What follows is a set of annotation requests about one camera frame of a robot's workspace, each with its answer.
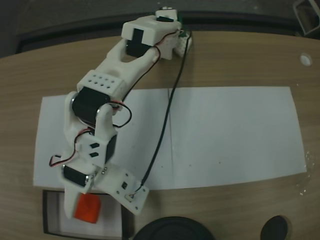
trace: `white paper sheet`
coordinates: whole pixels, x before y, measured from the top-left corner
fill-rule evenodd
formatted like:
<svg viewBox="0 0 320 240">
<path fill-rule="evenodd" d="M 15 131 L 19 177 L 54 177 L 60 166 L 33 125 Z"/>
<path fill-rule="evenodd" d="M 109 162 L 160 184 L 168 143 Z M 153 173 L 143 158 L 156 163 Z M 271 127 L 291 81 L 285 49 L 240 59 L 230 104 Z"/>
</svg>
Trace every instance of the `white paper sheet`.
<svg viewBox="0 0 320 240">
<path fill-rule="evenodd" d="M 125 103 L 132 111 L 132 120 L 118 130 L 115 154 L 111 161 L 142 179 L 155 151 L 168 104 L 167 89 L 133 90 Z M 59 167 L 49 167 L 49 159 L 67 146 L 63 132 L 65 95 L 42 99 L 35 144 L 33 185 L 63 188 L 57 178 Z M 128 119 L 123 109 L 114 116 L 121 125 Z M 164 134 L 158 161 L 145 185 L 150 189 L 173 187 L 170 128 Z"/>
<path fill-rule="evenodd" d="M 35 145 L 33 184 L 63 188 L 49 158 L 67 144 L 64 96 L 44 97 Z M 138 179 L 159 140 L 167 89 L 134 90 L 133 112 L 119 130 L 112 162 Z M 125 109 L 114 117 L 126 121 Z M 178 88 L 163 142 L 146 185 L 151 190 L 207 187 L 305 172 L 298 117 L 288 87 Z"/>
<path fill-rule="evenodd" d="M 65 214 L 63 193 L 59 194 L 59 230 L 66 233 L 93 236 L 122 236 L 121 205 L 112 196 L 99 195 L 101 208 L 95 224 L 76 218 L 68 219 Z"/>
<path fill-rule="evenodd" d="M 175 188 L 306 171 L 289 87 L 179 88 L 170 122 Z"/>
</svg>

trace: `black circular base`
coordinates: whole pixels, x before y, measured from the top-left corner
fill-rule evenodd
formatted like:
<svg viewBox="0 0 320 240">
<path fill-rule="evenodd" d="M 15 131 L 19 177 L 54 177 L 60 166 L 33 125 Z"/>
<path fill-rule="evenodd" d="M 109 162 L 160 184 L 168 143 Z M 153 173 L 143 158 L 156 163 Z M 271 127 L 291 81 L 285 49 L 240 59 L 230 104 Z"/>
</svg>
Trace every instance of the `black circular base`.
<svg viewBox="0 0 320 240">
<path fill-rule="evenodd" d="M 185 217 L 164 217 L 144 226 L 133 240 L 215 240 L 197 221 Z"/>
<path fill-rule="evenodd" d="M 285 240 L 288 234 L 288 223 L 282 216 L 270 218 L 263 226 L 261 240 Z"/>
</svg>

